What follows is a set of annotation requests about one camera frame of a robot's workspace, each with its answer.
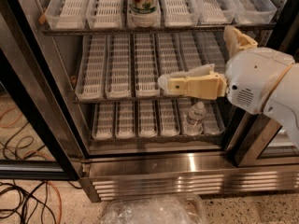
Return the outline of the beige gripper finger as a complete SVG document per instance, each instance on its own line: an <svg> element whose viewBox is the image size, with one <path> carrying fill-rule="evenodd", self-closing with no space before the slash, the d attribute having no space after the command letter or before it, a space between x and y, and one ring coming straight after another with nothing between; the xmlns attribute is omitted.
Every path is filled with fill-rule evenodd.
<svg viewBox="0 0 299 224"><path fill-rule="evenodd" d="M240 52L258 47L256 40L231 25L224 27L223 39L230 59Z"/></svg>
<svg viewBox="0 0 299 224"><path fill-rule="evenodd" d="M179 71L159 76L158 85L166 95L179 95L204 100L224 97L227 78L214 71L215 64L195 67L187 72Z"/></svg>

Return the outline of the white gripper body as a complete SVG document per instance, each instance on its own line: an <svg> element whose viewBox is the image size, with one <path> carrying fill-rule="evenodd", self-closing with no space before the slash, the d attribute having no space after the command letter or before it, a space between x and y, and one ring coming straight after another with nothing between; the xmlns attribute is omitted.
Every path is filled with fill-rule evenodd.
<svg viewBox="0 0 299 224"><path fill-rule="evenodd" d="M252 115L261 113L266 98L291 64L291 55L270 48L238 52L226 64L228 100Z"/></svg>

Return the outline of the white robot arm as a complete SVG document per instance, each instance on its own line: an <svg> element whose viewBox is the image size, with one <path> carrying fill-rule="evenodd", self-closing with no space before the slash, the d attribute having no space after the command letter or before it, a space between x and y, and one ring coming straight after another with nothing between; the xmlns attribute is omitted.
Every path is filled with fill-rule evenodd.
<svg viewBox="0 0 299 224"><path fill-rule="evenodd" d="M187 72L161 75L165 93L215 100L226 97L251 115L264 114L277 121L290 140L299 144L299 64L287 53L259 47L258 42L231 25L223 39L229 52L225 72L213 63Z"/></svg>

